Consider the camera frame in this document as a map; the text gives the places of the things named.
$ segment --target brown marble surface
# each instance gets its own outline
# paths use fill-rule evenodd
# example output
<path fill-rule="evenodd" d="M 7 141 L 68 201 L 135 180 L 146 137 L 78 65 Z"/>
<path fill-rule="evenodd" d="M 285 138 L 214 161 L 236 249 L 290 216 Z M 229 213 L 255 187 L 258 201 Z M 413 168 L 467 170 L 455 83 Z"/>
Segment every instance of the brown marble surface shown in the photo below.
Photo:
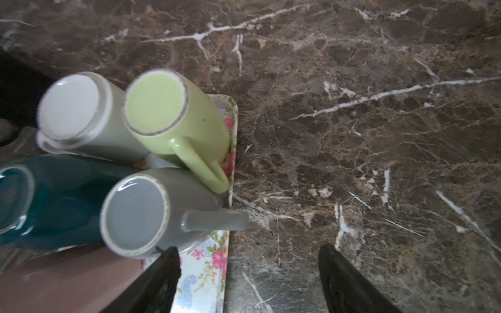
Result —
<path fill-rule="evenodd" d="M 236 99 L 234 207 L 252 223 L 230 239 L 226 312 L 326 312 L 326 242 L 404 312 L 501 311 L 501 2 L 5 0 L 0 12 L 3 49 L 49 75 L 125 88 L 170 67 Z M 34 153 L 25 129 L 0 159 Z"/>

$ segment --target floral tray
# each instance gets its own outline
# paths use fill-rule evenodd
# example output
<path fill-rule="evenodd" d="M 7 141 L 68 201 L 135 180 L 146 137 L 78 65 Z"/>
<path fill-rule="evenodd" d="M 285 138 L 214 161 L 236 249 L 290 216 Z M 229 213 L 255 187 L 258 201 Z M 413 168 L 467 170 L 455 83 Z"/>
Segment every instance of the floral tray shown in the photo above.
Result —
<path fill-rule="evenodd" d="M 238 107 L 235 100 L 229 96 L 208 96 L 224 117 L 230 132 L 230 149 L 221 163 L 221 167 L 229 181 L 229 190 L 225 195 L 225 206 L 231 208 L 235 175 Z M 179 255 L 181 278 L 177 284 L 177 292 L 171 309 L 172 313 L 222 313 L 228 261 L 228 239 L 229 231 L 214 231 L 198 246 Z M 143 270 L 147 269 L 155 260 L 154 257 L 141 260 Z"/>

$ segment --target black object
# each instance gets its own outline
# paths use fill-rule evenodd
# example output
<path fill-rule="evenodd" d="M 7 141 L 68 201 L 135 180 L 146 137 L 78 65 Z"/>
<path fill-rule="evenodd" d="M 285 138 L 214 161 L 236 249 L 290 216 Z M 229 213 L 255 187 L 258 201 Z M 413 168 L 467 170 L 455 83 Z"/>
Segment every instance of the black object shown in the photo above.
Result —
<path fill-rule="evenodd" d="M 13 127 L 0 147 L 14 141 L 24 126 L 37 126 L 37 106 L 54 79 L 0 49 L 0 118 Z"/>
<path fill-rule="evenodd" d="M 318 263 L 329 313 L 402 313 L 332 245 L 320 247 Z M 180 277 L 170 247 L 101 313 L 169 313 Z"/>
<path fill-rule="evenodd" d="M 329 313 L 401 313 L 332 245 L 320 247 L 318 265 Z"/>
<path fill-rule="evenodd" d="M 101 313 L 169 313 L 180 277 L 179 253 L 170 247 Z"/>

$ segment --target white marble vein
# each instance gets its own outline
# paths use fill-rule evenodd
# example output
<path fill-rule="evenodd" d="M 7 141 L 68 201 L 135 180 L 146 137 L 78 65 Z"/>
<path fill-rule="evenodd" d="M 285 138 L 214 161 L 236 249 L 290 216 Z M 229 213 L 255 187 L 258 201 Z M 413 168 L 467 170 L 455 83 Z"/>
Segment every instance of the white marble vein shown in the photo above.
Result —
<path fill-rule="evenodd" d="M 420 235 L 421 237 L 423 237 L 423 235 L 421 235 L 421 234 L 420 234 L 420 233 L 418 233 L 418 232 L 415 232 L 414 230 L 410 230 L 409 228 L 405 228 L 404 226 L 399 225 L 399 224 L 397 224 L 397 223 L 395 223 L 395 222 L 392 222 L 392 221 L 390 221 L 390 220 L 389 220 L 389 219 L 387 219 L 387 218 L 385 218 L 385 220 L 386 220 L 387 222 L 392 223 L 393 225 L 395 225 L 395 226 L 397 226 L 397 227 L 399 227 L 399 228 L 405 229 L 405 230 L 407 230 L 407 231 L 410 231 L 410 232 L 411 232 L 411 233 L 413 233 L 413 234 Z"/>
<path fill-rule="evenodd" d="M 313 220 L 314 216 L 315 216 L 315 212 L 303 213 L 303 218 L 305 219 L 306 225 L 308 225 L 308 226 L 312 225 L 312 220 Z"/>
<path fill-rule="evenodd" d="M 416 60 L 416 62 L 418 62 L 421 66 L 423 66 L 426 69 L 428 75 L 432 76 L 435 81 L 440 80 L 440 77 L 437 74 L 435 74 L 435 72 L 432 71 L 431 68 L 424 61 L 418 58 L 414 58 L 414 60 Z"/>
<path fill-rule="evenodd" d="M 225 31 L 229 31 L 229 30 L 246 29 L 246 28 L 249 28 L 251 26 L 254 26 L 254 24 L 257 22 L 267 20 L 267 19 L 272 19 L 272 18 L 277 17 L 280 14 L 295 11 L 299 8 L 309 8 L 309 7 L 310 7 L 309 4 L 293 6 L 293 7 L 287 8 L 287 9 L 282 9 L 282 10 L 275 11 L 273 13 L 268 13 L 265 15 L 258 16 L 256 18 L 250 19 L 248 21 L 244 21 L 244 22 L 242 22 L 238 25 L 235 25 L 235 26 L 231 26 L 231 25 L 214 26 L 214 24 L 212 22 L 209 22 L 207 24 L 207 27 L 209 27 L 208 31 L 205 31 L 203 33 L 194 33 L 191 35 L 173 36 L 173 37 L 165 37 L 165 38 L 159 38 L 159 39 L 148 39 L 148 40 L 144 40 L 143 42 L 144 43 L 165 43 L 165 42 L 173 42 L 173 41 L 184 40 L 184 39 L 192 39 L 192 40 L 196 41 L 196 43 L 198 44 L 198 47 L 203 51 L 203 54 L 205 55 L 205 57 L 208 58 L 208 53 L 202 44 L 202 40 L 205 37 L 209 36 L 210 34 L 217 33 L 217 32 L 225 32 Z"/>
<path fill-rule="evenodd" d="M 242 58 L 242 52 L 240 52 L 240 44 L 243 42 L 243 34 L 238 34 L 236 36 L 236 43 L 231 52 L 235 52 L 236 55 L 238 56 L 238 76 L 242 76 L 242 65 L 243 65 L 243 58 Z"/>
<path fill-rule="evenodd" d="M 499 35 L 499 36 L 489 36 L 489 37 L 485 37 L 484 39 L 485 40 L 493 40 L 493 39 L 499 39 L 499 38 L 501 38 L 501 35 Z"/>
<path fill-rule="evenodd" d="M 331 196 L 332 192 L 333 192 L 333 191 L 332 191 L 331 186 L 326 186 L 326 187 L 324 187 L 324 188 L 322 188 L 322 189 L 319 189 L 319 190 L 318 190 L 318 193 L 319 193 L 319 194 L 320 194 L 320 196 L 321 196 L 322 198 L 324 198 L 324 199 L 329 198 L 329 197 Z"/>
<path fill-rule="evenodd" d="M 107 43 L 112 42 L 112 41 L 116 41 L 116 42 L 121 43 L 124 41 L 124 39 L 127 37 L 128 34 L 129 34 L 129 29 L 125 28 L 116 34 L 111 34 L 109 36 L 106 36 L 105 38 L 103 38 L 103 41 L 105 41 Z"/>
<path fill-rule="evenodd" d="M 8 30 L 2 35 L 2 49 L 7 52 L 12 45 L 11 35 L 17 34 L 17 30 Z"/>
<path fill-rule="evenodd" d="M 336 248 L 336 250 L 339 251 L 340 250 L 339 246 L 341 245 L 341 239 L 343 238 L 343 235 L 345 233 L 347 233 L 347 234 L 350 234 L 353 238 L 358 238 L 358 231 L 354 228 L 351 228 L 346 223 L 346 221 L 344 219 L 344 215 L 343 215 L 343 205 L 342 204 L 336 203 L 336 205 L 334 206 L 334 212 L 336 215 L 336 220 L 338 221 L 338 224 L 339 224 L 339 231 L 338 231 L 338 235 L 336 237 L 336 244 L 334 247 Z"/>
<path fill-rule="evenodd" d="M 286 200 L 286 199 L 292 199 L 292 197 L 285 197 L 285 196 L 269 196 L 269 197 L 263 197 L 259 198 L 258 200 L 262 200 L 264 203 L 268 203 L 268 200 L 270 199 L 275 199 L 275 200 Z"/>
<path fill-rule="evenodd" d="M 253 143 L 251 143 L 250 145 L 247 145 L 243 154 L 245 154 L 253 145 L 254 145 Z"/>
<path fill-rule="evenodd" d="M 365 185 L 367 187 L 369 187 L 370 189 L 375 189 L 376 188 L 376 180 L 374 179 L 374 177 L 372 177 L 371 179 L 369 179 L 367 181 L 367 183 L 365 183 Z"/>
<path fill-rule="evenodd" d="M 0 23 L 20 23 L 28 26 L 35 27 L 35 25 L 28 24 L 26 22 L 20 21 L 20 20 L 6 20 L 6 19 L 0 19 Z"/>
<path fill-rule="evenodd" d="M 355 93 L 354 91 L 352 90 L 349 90 L 348 88 L 341 88 L 341 94 L 339 95 L 339 98 L 344 96 L 344 95 L 347 95 L 348 97 L 350 98 L 353 98 L 357 95 L 357 93 Z"/>
<path fill-rule="evenodd" d="M 399 17 L 401 17 L 403 15 L 406 15 L 409 12 L 410 12 L 410 9 L 405 9 L 405 10 L 400 11 L 400 12 L 392 12 L 392 13 L 390 13 L 390 18 L 392 20 L 396 20 L 397 18 L 399 18 Z"/>
<path fill-rule="evenodd" d="M 365 21 L 369 21 L 369 20 L 372 20 L 373 17 L 371 16 L 372 13 L 370 11 L 367 11 L 367 10 L 360 10 L 359 8 L 355 8 L 355 11 L 357 11 L 358 14 L 360 14 L 360 16 L 365 20 Z"/>
<path fill-rule="evenodd" d="M 389 168 L 384 171 L 383 195 L 381 196 L 383 205 L 388 203 L 390 199 L 390 174 L 391 170 Z"/>
<path fill-rule="evenodd" d="M 494 261 L 496 261 L 496 263 L 501 266 L 501 260 L 499 260 L 496 256 L 496 254 L 494 253 L 494 251 L 490 251 L 490 255 L 492 256 L 492 258 L 494 259 Z"/>
<path fill-rule="evenodd" d="M 473 228 L 475 229 L 475 231 L 480 236 L 482 236 L 485 240 L 487 240 L 487 242 L 491 245 L 491 247 L 493 247 L 497 251 L 501 252 L 501 248 L 499 248 L 499 246 L 489 236 L 487 236 L 487 234 L 480 228 L 480 226 L 479 226 L 479 224 L 477 222 L 473 221 L 472 218 L 469 217 L 464 212 L 464 210 L 463 210 L 462 207 L 455 205 L 454 202 L 452 202 L 451 200 L 449 200 L 440 190 L 435 191 L 435 193 L 440 197 L 440 199 L 442 199 L 445 203 L 447 203 L 447 205 L 451 209 L 453 209 L 454 212 L 456 212 L 457 214 L 459 214 L 459 216 L 461 216 L 461 218 L 463 220 L 465 220 L 466 222 L 470 223 L 473 226 Z"/>
<path fill-rule="evenodd" d="M 456 231 L 460 234 L 466 234 L 469 231 L 469 229 L 463 226 L 456 225 Z"/>
<path fill-rule="evenodd" d="M 366 207 L 368 207 L 370 210 L 372 210 L 372 207 L 370 205 L 368 205 L 367 203 L 365 203 L 365 201 L 363 201 L 362 199 L 360 199 L 359 197 L 357 197 L 354 193 L 348 191 L 349 194 L 351 194 L 355 199 L 358 200 L 358 202 L 362 203 L 363 205 L 365 205 Z"/>
<path fill-rule="evenodd" d="M 278 233 L 278 231 L 277 231 L 277 247 L 279 249 L 279 256 L 278 256 L 278 258 L 279 258 L 279 266 L 280 266 L 280 234 Z"/>
<path fill-rule="evenodd" d="M 270 301 L 271 299 L 273 299 L 274 297 L 276 297 L 276 296 L 277 296 L 277 294 L 279 294 L 279 293 L 277 292 L 277 293 L 275 293 L 275 295 L 272 295 L 272 296 L 271 296 L 271 297 L 269 297 L 268 299 L 266 299 L 266 300 L 264 300 L 264 301 L 261 301 L 261 302 L 256 303 L 256 305 L 254 305 L 254 307 L 259 307 L 259 305 L 260 305 L 260 304 L 263 304 L 263 303 L 266 303 L 266 302 Z"/>
<path fill-rule="evenodd" d="M 291 219 L 294 221 L 299 222 L 300 220 L 289 216 L 289 215 L 284 215 L 284 214 L 277 214 L 273 213 L 270 210 L 267 210 L 254 202 L 247 201 L 241 197 L 239 197 L 236 193 L 233 193 L 233 198 L 242 203 L 243 205 L 247 206 L 248 208 L 253 209 L 252 211 L 247 211 L 250 215 L 250 220 L 257 222 L 261 227 L 264 227 L 266 229 L 270 229 L 270 220 L 276 220 L 276 219 Z"/>
<path fill-rule="evenodd" d="M 258 298 L 258 300 L 260 301 L 260 303 L 257 303 L 256 306 L 259 308 L 259 305 L 262 303 L 265 305 L 266 307 L 266 310 L 268 311 L 268 313 L 273 313 L 273 310 L 272 310 L 272 307 L 266 303 L 266 301 L 263 301 L 263 298 L 261 297 L 261 295 L 259 294 L 259 291 L 258 291 L 258 288 L 256 287 L 256 284 L 254 284 L 251 279 L 243 272 L 242 273 L 244 279 L 249 283 L 249 285 L 251 286 L 251 288 L 254 290 L 254 294 L 256 295 L 256 297 Z"/>
<path fill-rule="evenodd" d="M 329 100 L 332 100 L 331 96 L 331 84 L 328 81 L 324 81 L 324 90 L 329 95 Z"/>
<path fill-rule="evenodd" d="M 375 94 L 375 95 L 372 95 L 369 97 L 360 97 L 356 100 L 353 100 L 350 102 L 345 102 L 345 103 L 340 103 L 334 107 L 315 111 L 313 113 L 308 113 L 308 114 L 303 113 L 303 114 L 300 114 L 296 117 L 293 117 L 292 120 L 296 120 L 296 119 L 301 118 L 301 117 L 315 117 L 319 114 L 336 112 L 339 109 L 353 107 L 353 106 L 356 106 L 358 104 L 365 103 L 368 101 L 379 100 L 379 99 L 386 98 L 389 96 L 408 94 L 408 93 L 411 93 L 411 92 L 414 92 L 417 90 L 430 89 L 430 88 L 437 87 L 437 86 L 446 86 L 446 85 L 464 86 L 464 85 L 469 85 L 469 84 L 481 84 L 481 83 L 485 83 L 485 82 L 493 82 L 493 81 L 499 81 L 499 80 L 501 80 L 501 76 L 494 76 L 494 77 L 482 78 L 482 79 L 441 81 L 441 82 L 436 82 L 436 83 L 432 83 L 432 84 L 415 85 L 415 86 L 408 87 L 408 88 L 394 89 L 394 90 L 390 90 L 390 91 L 381 92 L 381 93 L 378 93 L 378 94 Z"/>
<path fill-rule="evenodd" d="M 308 189 L 308 192 L 312 197 L 318 196 L 317 190 L 315 188 Z"/>

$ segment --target mug handle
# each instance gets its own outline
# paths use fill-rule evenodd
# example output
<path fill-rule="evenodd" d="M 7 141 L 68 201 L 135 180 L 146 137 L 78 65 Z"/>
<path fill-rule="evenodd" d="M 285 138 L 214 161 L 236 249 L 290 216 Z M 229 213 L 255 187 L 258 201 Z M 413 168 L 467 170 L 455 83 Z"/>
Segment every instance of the mug handle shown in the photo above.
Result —
<path fill-rule="evenodd" d="M 219 211 L 188 211 L 181 220 L 181 229 L 192 230 L 244 230 L 249 224 L 249 215 L 242 211 L 221 209 Z"/>
<path fill-rule="evenodd" d="M 179 136 L 169 140 L 169 146 L 186 166 L 214 193 L 228 190 L 228 178 L 217 161 L 206 164 L 188 138 Z"/>

